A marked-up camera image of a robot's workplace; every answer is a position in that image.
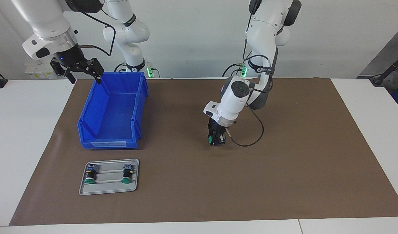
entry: green cap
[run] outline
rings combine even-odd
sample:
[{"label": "green cap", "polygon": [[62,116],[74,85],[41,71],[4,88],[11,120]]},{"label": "green cap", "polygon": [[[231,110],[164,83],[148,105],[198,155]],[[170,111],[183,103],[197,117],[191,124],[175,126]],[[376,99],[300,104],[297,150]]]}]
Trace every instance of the green cap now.
[{"label": "green cap", "polygon": [[122,178],[121,182],[124,183],[124,184],[130,184],[131,180],[128,179],[128,178]]},{"label": "green cap", "polygon": [[93,184],[93,183],[95,183],[95,181],[93,179],[86,179],[84,182],[85,182],[85,184]]}]

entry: metal tray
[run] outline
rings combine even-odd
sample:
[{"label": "metal tray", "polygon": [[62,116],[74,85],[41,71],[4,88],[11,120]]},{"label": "metal tray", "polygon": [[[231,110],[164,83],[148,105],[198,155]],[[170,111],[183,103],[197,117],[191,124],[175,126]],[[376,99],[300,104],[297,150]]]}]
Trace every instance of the metal tray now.
[{"label": "metal tray", "polygon": [[[95,183],[86,184],[84,183],[86,179],[86,169],[92,163],[98,166],[98,173],[96,175]],[[128,163],[132,164],[134,167],[134,173],[132,175],[132,182],[130,184],[124,184],[121,182],[123,167],[124,164]],[[83,171],[82,181],[80,183],[79,194],[93,195],[134,191],[137,188],[138,168],[138,159],[96,161],[86,163],[85,169]]]}]

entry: brown table surface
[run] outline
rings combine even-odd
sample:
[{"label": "brown table surface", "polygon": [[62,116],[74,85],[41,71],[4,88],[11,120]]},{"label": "brown table surface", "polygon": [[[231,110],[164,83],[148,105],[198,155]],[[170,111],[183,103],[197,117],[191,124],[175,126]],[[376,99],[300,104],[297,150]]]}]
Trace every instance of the brown table surface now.
[{"label": "brown table surface", "polygon": [[[257,114],[265,135],[241,148],[207,143],[208,101],[223,80],[149,80],[138,150],[85,150],[76,123],[91,80],[79,80],[10,225],[398,216],[398,195],[328,79],[275,79]],[[244,109],[232,135],[253,142]],[[80,196],[89,161],[137,158],[134,192]]]}]

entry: white table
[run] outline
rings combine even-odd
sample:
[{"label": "white table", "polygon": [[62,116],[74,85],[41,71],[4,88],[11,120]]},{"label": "white table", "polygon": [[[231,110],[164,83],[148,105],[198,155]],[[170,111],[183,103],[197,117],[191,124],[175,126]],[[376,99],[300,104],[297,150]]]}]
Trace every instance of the white table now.
[{"label": "white table", "polygon": [[[332,81],[398,193],[398,105],[368,80]],[[398,234],[398,217],[7,227],[72,88],[67,80],[27,80],[0,89],[0,233]]]}]

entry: blue container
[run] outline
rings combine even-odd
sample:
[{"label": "blue container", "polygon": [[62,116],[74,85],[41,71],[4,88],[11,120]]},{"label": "blue container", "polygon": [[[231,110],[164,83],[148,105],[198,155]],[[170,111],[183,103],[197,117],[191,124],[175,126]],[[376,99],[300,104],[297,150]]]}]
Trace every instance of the blue container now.
[{"label": "blue container", "polygon": [[104,72],[94,81],[77,128],[85,149],[134,149],[148,96],[143,72]]}]

